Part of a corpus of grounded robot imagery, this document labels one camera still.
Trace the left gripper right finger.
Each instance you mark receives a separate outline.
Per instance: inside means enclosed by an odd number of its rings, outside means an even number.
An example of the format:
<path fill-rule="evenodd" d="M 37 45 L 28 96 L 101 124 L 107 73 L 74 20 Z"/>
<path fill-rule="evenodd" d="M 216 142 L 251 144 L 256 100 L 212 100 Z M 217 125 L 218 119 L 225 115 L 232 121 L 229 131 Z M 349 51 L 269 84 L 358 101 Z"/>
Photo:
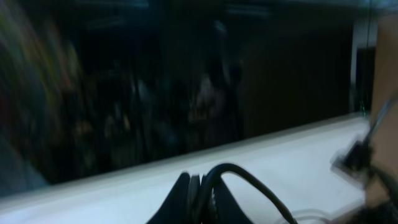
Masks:
<path fill-rule="evenodd" d="M 223 179 L 212 188 L 206 205 L 206 224 L 252 224 Z"/>

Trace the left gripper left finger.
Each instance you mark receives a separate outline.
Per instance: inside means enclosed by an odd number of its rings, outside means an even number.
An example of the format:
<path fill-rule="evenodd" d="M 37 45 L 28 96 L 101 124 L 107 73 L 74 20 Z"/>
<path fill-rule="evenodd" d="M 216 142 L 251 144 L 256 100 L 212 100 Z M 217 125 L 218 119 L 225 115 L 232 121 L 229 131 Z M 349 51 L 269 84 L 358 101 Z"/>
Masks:
<path fill-rule="evenodd" d="M 200 177 L 183 172 L 174 183 L 158 211 L 147 224 L 191 224 L 193 203 L 200 188 Z"/>

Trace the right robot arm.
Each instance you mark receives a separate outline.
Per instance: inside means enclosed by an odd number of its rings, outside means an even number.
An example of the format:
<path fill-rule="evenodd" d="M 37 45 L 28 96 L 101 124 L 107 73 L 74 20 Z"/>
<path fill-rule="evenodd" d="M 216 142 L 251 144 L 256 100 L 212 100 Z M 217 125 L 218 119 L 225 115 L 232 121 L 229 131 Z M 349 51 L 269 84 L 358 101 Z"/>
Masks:
<path fill-rule="evenodd" d="M 397 14 L 378 22 L 371 118 L 364 139 L 333 163 L 366 194 L 345 222 L 397 223 Z"/>

